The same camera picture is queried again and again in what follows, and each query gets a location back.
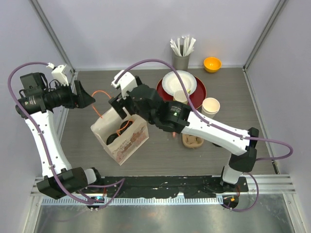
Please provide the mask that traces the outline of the black cup lid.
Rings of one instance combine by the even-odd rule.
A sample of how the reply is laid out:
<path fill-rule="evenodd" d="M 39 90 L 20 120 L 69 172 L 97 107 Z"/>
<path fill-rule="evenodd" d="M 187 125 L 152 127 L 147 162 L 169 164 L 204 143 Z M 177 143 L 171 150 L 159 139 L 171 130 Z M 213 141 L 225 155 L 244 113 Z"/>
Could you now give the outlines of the black cup lid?
<path fill-rule="evenodd" d="M 114 141 L 116 138 L 118 138 L 118 137 L 119 137 L 119 135 L 118 135 L 117 133 L 111 134 L 111 135 L 107 138 L 106 144 L 109 145 L 109 144 L 113 143 L 113 141 Z"/>
<path fill-rule="evenodd" d="M 120 126 L 120 133 L 124 133 L 131 125 L 133 124 L 132 120 L 124 121 Z"/>

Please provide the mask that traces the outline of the paper takeout bag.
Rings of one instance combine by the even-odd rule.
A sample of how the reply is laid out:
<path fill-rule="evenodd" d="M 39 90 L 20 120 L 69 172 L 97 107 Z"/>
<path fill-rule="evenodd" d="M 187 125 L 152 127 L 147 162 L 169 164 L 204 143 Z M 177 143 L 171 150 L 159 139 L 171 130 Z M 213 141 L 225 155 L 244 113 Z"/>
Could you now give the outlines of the paper takeout bag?
<path fill-rule="evenodd" d="M 104 114 L 92 105 L 93 110 L 99 118 L 91 125 L 91 130 L 100 142 L 104 150 L 120 166 L 145 142 L 149 139 L 147 122 L 138 115 L 129 115 L 121 119 L 117 112 L 111 107 Z M 120 133 L 120 126 L 124 121 L 132 120 L 133 124 L 124 132 Z M 119 135 L 113 143 L 107 145 L 107 138 L 113 134 Z"/>

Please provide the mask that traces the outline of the stack of white paper cups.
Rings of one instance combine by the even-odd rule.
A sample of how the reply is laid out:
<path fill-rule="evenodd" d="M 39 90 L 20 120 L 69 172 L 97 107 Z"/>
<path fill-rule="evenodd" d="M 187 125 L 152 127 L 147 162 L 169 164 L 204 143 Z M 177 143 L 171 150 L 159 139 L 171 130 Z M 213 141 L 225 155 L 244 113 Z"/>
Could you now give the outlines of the stack of white paper cups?
<path fill-rule="evenodd" d="M 206 98 L 202 102 L 201 113 L 209 118 L 214 118 L 220 109 L 220 103 L 215 98 Z"/>

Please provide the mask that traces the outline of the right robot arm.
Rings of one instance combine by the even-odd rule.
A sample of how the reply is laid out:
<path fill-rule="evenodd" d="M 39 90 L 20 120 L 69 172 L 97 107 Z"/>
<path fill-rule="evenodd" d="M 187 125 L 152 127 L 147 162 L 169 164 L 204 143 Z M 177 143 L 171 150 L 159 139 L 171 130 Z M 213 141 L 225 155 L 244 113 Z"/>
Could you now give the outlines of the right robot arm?
<path fill-rule="evenodd" d="M 151 125 L 165 132 L 176 132 L 197 136 L 231 152 L 231 157 L 222 170 L 220 188 L 232 191 L 239 177 L 251 172 L 257 158 L 256 143 L 249 139 L 258 130 L 241 130 L 192 110 L 177 101 L 164 101 L 154 88 L 145 84 L 121 89 L 120 94 L 109 101 L 117 114 L 138 115 Z"/>

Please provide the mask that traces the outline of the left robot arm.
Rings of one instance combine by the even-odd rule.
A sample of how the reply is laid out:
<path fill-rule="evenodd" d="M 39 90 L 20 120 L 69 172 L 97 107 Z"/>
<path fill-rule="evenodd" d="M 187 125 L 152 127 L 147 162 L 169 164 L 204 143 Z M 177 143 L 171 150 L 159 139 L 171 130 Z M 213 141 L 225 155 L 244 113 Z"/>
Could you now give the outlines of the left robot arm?
<path fill-rule="evenodd" d="M 85 108 L 95 102 L 75 80 L 76 92 L 71 86 L 55 80 L 55 88 L 48 85 L 43 73 L 29 73 L 20 77 L 23 89 L 16 106 L 17 112 L 25 119 L 31 130 L 39 152 L 43 180 L 37 183 L 40 193 L 60 199 L 68 192 L 73 193 L 87 187 L 92 193 L 100 193 L 103 181 L 98 170 L 81 167 L 73 168 L 62 150 L 53 123 L 53 109 L 63 106 L 68 109 Z"/>

